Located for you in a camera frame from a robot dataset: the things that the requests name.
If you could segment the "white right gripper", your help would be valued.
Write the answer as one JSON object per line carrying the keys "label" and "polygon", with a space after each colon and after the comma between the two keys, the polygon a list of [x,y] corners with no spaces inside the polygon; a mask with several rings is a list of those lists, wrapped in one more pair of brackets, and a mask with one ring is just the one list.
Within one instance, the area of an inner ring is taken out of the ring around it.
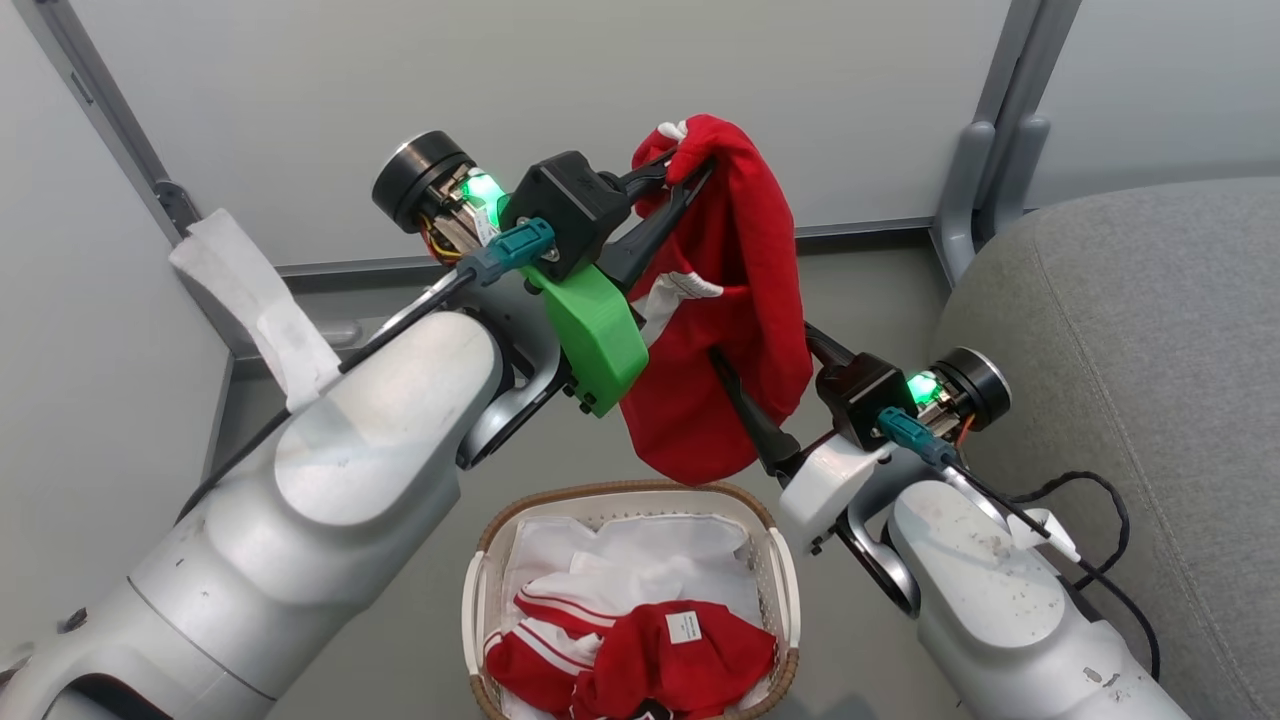
{"label": "white right gripper", "polygon": [[[823,372],[846,368],[855,360],[852,351],[809,322],[805,343]],[[791,555],[809,553],[814,542],[823,543],[832,534],[831,528],[856,492],[890,457],[891,446],[868,451],[842,436],[828,436],[801,448],[750,396],[718,348],[710,348],[708,356],[763,470],[782,486],[780,510],[787,518],[785,537]]]}

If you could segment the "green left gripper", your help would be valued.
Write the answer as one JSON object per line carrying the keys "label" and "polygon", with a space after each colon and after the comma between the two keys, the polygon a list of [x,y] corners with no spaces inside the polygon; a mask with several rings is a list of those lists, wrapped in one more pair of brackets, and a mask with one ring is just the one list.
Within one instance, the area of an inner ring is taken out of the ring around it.
{"label": "green left gripper", "polygon": [[652,260],[694,204],[713,165],[700,165],[690,177],[666,184],[675,156],[667,150],[628,173],[599,170],[598,176],[632,204],[663,191],[657,208],[620,240],[608,243],[596,260],[562,282],[536,266],[520,272],[541,291],[544,307],[576,379],[573,396],[585,413],[605,416],[634,387],[649,361],[648,346],[622,292],[641,279]]}

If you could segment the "plain red garment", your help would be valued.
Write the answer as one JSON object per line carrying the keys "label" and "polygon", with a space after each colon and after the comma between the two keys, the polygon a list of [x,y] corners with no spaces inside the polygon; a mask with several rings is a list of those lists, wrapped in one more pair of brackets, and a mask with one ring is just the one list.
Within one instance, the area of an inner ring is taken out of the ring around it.
{"label": "plain red garment", "polygon": [[630,292],[648,365],[621,410],[635,454],[685,486],[723,480],[756,451],[713,366],[718,352],[774,423],[797,410],[813,373],[794,218],[755,143],[700,114],[666,122],[634,167],[667,154],[669,184],[714,168]]}

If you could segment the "red garment with square label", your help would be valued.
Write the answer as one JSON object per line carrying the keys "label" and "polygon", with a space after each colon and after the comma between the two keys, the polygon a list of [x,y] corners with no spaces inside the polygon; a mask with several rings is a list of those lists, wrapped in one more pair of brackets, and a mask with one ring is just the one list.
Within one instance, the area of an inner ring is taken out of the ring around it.
{"label": "red garment with square label", "polygon": [[707,720],[765,678],[777,639],[719,603],[637,606],[603,635],[579,674],[571,720]]}

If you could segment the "white wicker-rimmed laundry basket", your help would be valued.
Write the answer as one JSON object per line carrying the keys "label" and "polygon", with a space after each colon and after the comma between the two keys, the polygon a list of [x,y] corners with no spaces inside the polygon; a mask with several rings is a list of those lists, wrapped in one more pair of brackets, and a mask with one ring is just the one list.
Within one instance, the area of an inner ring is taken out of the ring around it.
{"label": "white wicker-rimmed laundry basket", "polygon": [[763,720],[786,697],[797,674],[803,628],[792,552],[765,505],[730,483],[686,487],[672,480],[630,480],[575,486],[526,496],[499,511],[480,536],[463,580],[461,626],[470,689],[484,720],[509,720],[504,692],[486,670],[483,642],[506,607],[499,591],[507,575],[518,524],[531,518],[572,518],[591,529],[614,519],[672,514],[718,515],[748,533],[764,628],[778,641],[771,674],[744,703],[713,720]]}

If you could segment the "white basket liner cloth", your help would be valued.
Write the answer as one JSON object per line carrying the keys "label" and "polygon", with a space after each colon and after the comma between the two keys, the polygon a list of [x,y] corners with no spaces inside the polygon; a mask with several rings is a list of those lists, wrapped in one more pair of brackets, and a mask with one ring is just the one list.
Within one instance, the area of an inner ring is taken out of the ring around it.
{"label": "white basket liner cloth", "polygon": [[748,565],[748,533],[717,515],[623,518],[591,529],[572,518],[518,524],[500,598],[552,573],[603,575],[627,614],[646,603],[692,600],[719,603],[764,629],[756,583]]}

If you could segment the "small white fabric tag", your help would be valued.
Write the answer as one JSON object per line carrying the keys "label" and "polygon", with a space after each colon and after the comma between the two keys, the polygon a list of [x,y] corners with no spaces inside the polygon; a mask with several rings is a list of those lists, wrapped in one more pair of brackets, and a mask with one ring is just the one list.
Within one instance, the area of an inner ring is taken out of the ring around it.
{"label": "small white fabric tag", "polygon": [[1019,509],[1007,515],[1007,527],[1012,543],[1020,550],[1047,544],[1070,562],[1082,560],[1073,538],[1047,509]]}

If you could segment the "grey fabric sofa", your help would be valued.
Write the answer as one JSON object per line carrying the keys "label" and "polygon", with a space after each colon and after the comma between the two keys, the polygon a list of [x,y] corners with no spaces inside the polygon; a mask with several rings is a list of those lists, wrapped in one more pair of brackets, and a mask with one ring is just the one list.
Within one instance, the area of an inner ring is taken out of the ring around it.
{"label": "grey fabric sofa", "polygon": [[1034,211],[955,286],[936,351],[984,354],[1011,411],[964,448],[1023,495],[1093,471],[1132,541],[1110,571],[1198,720],[1280,720],[1280,177]]}

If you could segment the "large white fabric tag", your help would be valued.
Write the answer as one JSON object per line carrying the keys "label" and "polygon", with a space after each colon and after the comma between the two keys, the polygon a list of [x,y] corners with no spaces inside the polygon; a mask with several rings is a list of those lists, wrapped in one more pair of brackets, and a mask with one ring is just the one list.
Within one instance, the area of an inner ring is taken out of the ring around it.
{"label": "large white fabric tag", "polygon": [[230,213],[218,209],[189,225],[169,260],[248,333],[288,413],[306,409],[337,380],[337,352]]}

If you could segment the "grey partition foot bracket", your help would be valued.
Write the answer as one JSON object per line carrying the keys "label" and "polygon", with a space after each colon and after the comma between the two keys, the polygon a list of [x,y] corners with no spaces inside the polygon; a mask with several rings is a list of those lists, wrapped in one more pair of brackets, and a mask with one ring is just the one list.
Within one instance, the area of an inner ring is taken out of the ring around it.
{"label": "grey partition foot bracket", "polygon": [[308,342],[319,343],[323,341],[334,351],[358,347],[365,337],[362,324],[351,319],[320,323],[306,320],[302,323],[301,331]]}

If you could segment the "thick grey partition post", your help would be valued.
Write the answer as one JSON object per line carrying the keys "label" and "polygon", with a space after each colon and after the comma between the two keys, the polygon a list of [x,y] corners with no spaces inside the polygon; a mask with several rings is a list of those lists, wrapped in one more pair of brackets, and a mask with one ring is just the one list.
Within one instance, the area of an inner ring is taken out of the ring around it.
{"label": "thick grey partition post", "polygon": [[1051,120],[1039,104],[1083,0],[1011,0],[973,120],[961,131],[931,227],[955,286],[980,247],[1027,214]]}

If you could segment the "thin grey partition post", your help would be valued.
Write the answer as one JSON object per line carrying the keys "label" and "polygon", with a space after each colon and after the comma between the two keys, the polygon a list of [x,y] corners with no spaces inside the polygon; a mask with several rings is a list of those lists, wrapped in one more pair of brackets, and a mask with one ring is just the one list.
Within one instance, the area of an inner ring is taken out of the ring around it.
{"label": "thin grey partition post", "polygon": [[170,245],[202,218],[145,133],[72,0],[9,0]]}

